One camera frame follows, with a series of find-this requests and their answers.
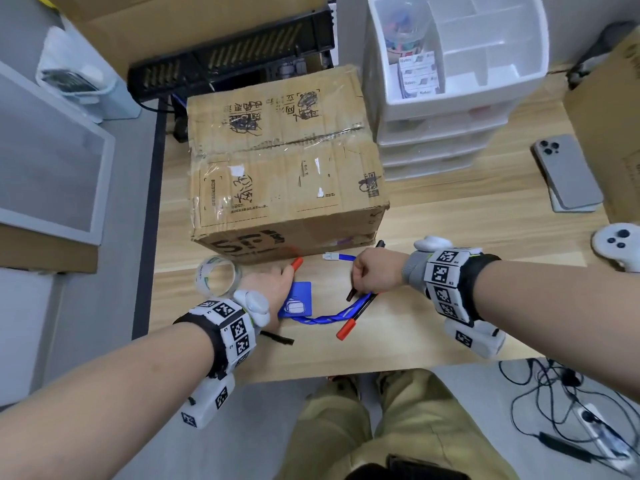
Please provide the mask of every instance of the black tray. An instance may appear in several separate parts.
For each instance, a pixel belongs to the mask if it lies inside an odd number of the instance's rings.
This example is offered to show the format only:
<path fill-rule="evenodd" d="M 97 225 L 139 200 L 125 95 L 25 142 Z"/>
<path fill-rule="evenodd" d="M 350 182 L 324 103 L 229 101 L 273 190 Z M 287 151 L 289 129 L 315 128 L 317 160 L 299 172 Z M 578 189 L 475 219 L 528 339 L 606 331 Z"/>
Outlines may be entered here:
<path fill-rule="evenodd" d="M 202 94 L 212 83 L 274 62 L 333 48 L 329 7 L 130 67 L 127 87 L 139 102 L 179 92 Z"/>

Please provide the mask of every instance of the white frame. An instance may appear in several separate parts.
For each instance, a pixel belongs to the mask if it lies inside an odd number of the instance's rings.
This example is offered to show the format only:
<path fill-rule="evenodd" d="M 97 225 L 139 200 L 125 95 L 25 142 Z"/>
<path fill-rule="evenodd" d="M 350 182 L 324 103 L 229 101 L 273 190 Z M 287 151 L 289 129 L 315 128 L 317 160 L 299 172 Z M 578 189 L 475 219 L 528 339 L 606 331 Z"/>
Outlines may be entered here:
<path fill-rule="evenodd" d="M 72 241 L 85 242 L 96 246 L 100 245 L 102 241 L 104 215 L 107 206 L 107 195 L 109 193 L 109 181 L 111 179 L 113 153 L 115 151 L 115 138 L 94 122 L 78 113 L 75 109 L 69 107 L 65 101 L 49 94 L 43 88 L 37 86 L 34 82 L 28 80 L 23 75 L 14 71 L 11 67 L 2 62 L 0 62 L 0 74 L 104 140 L 104 147 L 100 160 L 100 171 L 98 173 L 97 186 L 95 190 L 95 199 L 93 201 L 90 231 L 87 232 L 80 229 L 74 229 L 46 221 L 44 219 L 39 219 L 37 217 L 26 216 L 12 210 L 2 209 L 1 207 L 0 222 L 44 234 L 64 237 Z"/>

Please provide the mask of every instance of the blue packet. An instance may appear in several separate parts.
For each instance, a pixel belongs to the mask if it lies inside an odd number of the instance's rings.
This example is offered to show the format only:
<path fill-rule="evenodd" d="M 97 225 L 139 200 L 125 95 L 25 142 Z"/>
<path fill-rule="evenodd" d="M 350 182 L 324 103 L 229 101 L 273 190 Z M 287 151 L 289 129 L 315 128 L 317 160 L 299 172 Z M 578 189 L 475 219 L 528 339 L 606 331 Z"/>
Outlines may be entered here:
<path fill-rule="evenodd" d="M 278 312 L 278 316 L 280 318 L 310 317 L 312 314 L 311 282 L 293 282 L 289 295 Z"/>

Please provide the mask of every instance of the person's left hand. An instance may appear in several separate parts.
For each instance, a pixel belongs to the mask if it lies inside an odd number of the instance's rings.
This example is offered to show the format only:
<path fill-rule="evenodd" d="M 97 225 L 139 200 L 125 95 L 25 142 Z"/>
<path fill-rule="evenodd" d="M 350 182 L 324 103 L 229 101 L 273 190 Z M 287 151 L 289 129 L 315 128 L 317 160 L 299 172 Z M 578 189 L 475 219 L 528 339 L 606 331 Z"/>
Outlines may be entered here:
<path fill-rule="evenodd" d="M 284 269 L 274 265 L 270 273 L 247 274 L 240 280 L 240 290 L 258 291 L 269 301 L 271 321 L 263 330 L 275 331 L 280 326 L 278 311 L 280 311 L 284 300 L 289 295 L 294 273 L 295 271 L 291 265 L 286 266 Z"/>

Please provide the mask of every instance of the wooden tabletop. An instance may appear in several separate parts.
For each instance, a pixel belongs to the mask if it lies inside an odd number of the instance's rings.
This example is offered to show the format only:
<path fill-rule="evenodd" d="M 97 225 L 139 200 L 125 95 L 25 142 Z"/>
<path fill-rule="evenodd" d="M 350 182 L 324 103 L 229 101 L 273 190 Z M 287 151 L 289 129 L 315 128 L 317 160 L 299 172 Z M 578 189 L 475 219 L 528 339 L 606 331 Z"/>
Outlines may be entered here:
<path fill-rule="evenodd" d="M 407 253 L 414 241 L 432 234 L 457 246 L 483 247 L 503 259 L 603 266 L 589 246 L 590 235 L 608 224 L 603 209 L 553 213 L 529 151 L 537 139 L 573 132 L 561 102 L 564 86 L 562 74 L 548 76 L 472 167 L 389 183 L 391 209 L 378 238 L 388 249 Z M 188 172 L 188 145 L 167 136 L 150 331 L 171 324 L 203 300 L 193 279 L 211 252 L 189 240 Z M 296 279 L 312 282 L 314 316 L 347 306 L 349 272 L 347 262 L 305 258 Z M 442 322 L 427 298 L 403 287 L 380 295 L 344 342 L 335 338 L 340 324 L 284 320 L 282 334 L 295 344 L 260 337 L 259 347 L 235 374 L 246 383 L 483 361 L 446 336 Z M 538 355 L 508 337 L 497 359 Z"/>

